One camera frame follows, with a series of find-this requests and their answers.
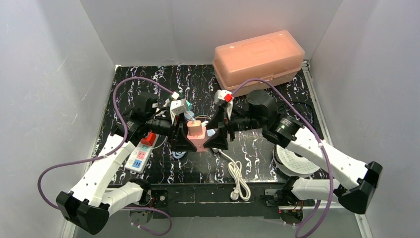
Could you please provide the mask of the pink power adapter plug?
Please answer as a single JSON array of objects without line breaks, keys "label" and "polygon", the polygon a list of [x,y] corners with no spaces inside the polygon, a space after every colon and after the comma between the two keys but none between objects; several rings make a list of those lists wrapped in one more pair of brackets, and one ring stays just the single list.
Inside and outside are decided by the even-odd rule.
[{"label": "pink power adapter plug", "polygon": [[190,120],[187,122],[187,138],[197,148],[197,152],[205,152],[207,149],[204,143],[208,140],[208,134],[205,126],[202,126],[199,120]]}]

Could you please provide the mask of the long white power strip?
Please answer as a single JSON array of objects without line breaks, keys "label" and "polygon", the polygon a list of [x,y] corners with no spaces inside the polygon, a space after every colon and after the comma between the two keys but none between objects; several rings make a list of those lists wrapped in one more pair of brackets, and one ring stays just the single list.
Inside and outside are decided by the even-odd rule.
[{"label": "long white power strip", "polygon": [[134,151],[130,154],[128,157],[124,168],[126,170],[129,170],[132,174],[141,174],[146,166],[146,163],[155,147],[149,147],[149,146],[143,146],[139,142]]}]

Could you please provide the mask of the pink translucent storage box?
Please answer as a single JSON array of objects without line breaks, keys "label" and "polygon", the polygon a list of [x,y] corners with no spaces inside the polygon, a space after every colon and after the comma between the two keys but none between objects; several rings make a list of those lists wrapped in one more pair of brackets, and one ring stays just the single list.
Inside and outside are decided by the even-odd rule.
[{"label": "pink translucent storage box", "polygon": [[212,65],[221,89],[236,97],[257,89],[267,89],[258,78],[273,86],[290,82],[302,68],[305,51],[287,31],[279,31],[246,40],[218,46]]}]

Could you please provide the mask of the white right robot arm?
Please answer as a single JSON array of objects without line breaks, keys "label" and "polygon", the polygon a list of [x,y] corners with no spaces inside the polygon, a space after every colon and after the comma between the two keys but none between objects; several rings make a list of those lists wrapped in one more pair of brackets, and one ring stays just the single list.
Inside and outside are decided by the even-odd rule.
[{"label": "white right robot arm", "polygon": [[267,141],[309,160],[332,177],[332,180],[314,181],[291,178],[281,191],[281,198],[288,202],[331,200],[356,214],[367,211],[378,187],[381,164],[356,160],[317,139],[309,126],[282,113],[275,99],[264,90],[247,95],[245,111],[235,109],[233,100],[227,90],[216,92],[214,102],[218,108],[207,125],[209,129],[215,129],[215,134],[204,143],[206,148],[226,150],[236,132],[260,129]]}]

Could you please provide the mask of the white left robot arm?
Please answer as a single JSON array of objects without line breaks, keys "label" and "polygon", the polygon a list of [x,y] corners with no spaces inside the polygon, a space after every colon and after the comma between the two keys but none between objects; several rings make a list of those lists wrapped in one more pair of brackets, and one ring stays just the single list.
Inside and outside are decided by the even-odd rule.
[{"label": "white left robot arm", "polygon": [[135,169],[146,164],[153,147],[148,145],[141,149],[140,146],[152,135],[165,136],[174,152],[197,151],[187,137],[188,102],[174,92],[165,107],[160,109],[157,104],[157,96],[148,94],[139,106],[118,113],[118,123],[111,130],[101,154],[70,191],[62,191],[56,198],[67,221],[96,235],[109,218],[122,209],[155,211],[151,185],[144,179],[134,178],[111,192],[106,189],[123,164]]}]

